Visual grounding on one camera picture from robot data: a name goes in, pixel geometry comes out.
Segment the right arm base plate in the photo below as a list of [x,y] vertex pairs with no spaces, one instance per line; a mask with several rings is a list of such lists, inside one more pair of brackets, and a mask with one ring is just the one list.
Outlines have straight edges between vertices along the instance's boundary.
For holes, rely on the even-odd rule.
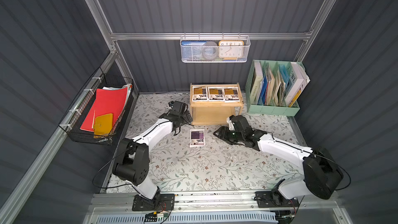
[[294,207],[299,206],[296,198],[286,199],[279,192],[256,191],[254,200],[259,208]]

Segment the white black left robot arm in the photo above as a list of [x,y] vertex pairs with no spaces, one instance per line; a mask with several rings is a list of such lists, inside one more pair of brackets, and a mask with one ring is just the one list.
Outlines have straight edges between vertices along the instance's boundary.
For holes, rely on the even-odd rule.
[[131,184],[139,196],[154,200],[160,194],[158,186],[148,177],[149,152],[167,135],[179,134],[180,128],[191,124],[188,105],[179,101],[169,102],[169,111],[162,114],[146,131],[132,139],[119,143],[112,173]]

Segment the orange coffee bag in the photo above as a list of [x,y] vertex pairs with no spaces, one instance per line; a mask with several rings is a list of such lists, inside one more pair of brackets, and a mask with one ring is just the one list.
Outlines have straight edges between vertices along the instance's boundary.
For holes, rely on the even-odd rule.
[[225,87],[223,88],[224,101],[225,102],[239,102],[239,91],[237,87]]
[[206,86],[193,86],[192,87],[192,101],[208,101],[208,93]]
[[207,87],[209,101],[224,101],[222,87]]

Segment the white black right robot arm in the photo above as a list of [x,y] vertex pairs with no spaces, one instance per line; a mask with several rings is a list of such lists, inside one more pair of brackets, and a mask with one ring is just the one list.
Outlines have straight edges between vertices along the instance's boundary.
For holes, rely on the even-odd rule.
[[327,149],[295,145],[276,138],[273,133],[254,129],[242,116],[230,116],[227,125],[213,135],[229,145],[241,145],[275,155],[297,166],[302,175],[280,180],[271,190],[277,205],[284,200],[313,195],[328,200],[344,178],[344,170]]

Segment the purple coffee bag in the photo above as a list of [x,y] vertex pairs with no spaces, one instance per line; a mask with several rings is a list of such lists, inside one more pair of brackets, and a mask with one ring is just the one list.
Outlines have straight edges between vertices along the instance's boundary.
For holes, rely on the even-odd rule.
[[203,147],[205,146],[205,130],[204,129],[191,129],[190,134],[190,147]]

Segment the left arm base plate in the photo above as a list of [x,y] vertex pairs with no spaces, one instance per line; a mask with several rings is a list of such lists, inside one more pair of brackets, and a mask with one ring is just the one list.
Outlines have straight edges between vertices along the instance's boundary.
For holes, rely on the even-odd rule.
[[136,195],[133,200],[132,211],[172,211],[175,205],[174,194],[156,194],[153,199]]

